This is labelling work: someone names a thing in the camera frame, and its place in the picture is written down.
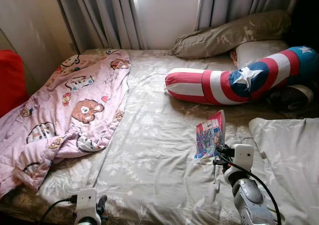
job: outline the pillow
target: pillow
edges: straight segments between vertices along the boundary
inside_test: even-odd
[[[0,50],[0,74],[2,74],[0,117],[28,100],[24,81],[22,59],[11,50]]]
[[[206,58],[227,52],[240,44],[282,39],[291,20],[284,10],[252,14],[217,28],[206,28],[178,38],[171,54],[181,58]]]
[[[241,69],[289,46],[283,40],[262,40],[241,44],[236,48],[237,68]]]
[[[175,68],[165,78],[176,99],[215,105],[257,100],[270,89],[316,80],[318,54],[305,46],[291,47],[234,71]]]

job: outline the gray curtain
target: gray curtain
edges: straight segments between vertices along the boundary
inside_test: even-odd
[[[143,49],[132,0],[60,2],[80,53],[108,47]]]
[[[198,29],[217,27],[229,21],[275,9],[292,13],[298,0],[200,0]]]

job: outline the star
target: star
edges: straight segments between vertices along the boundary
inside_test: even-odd
[[[302,48],[298,48],[298,49],[302,50],[303,53],[306,53],[306,52],[312,53],[311,49],[308,47],[305,47],[305,46]]]
[[[247,88],[249,88],[251,80],[258,74],[263,72],[263,70],[250,70],[249,67],[244,67],[242,69],[239,69],[238,72],[240,73],[240,76],[234,81],[234,83],[245,84]]]

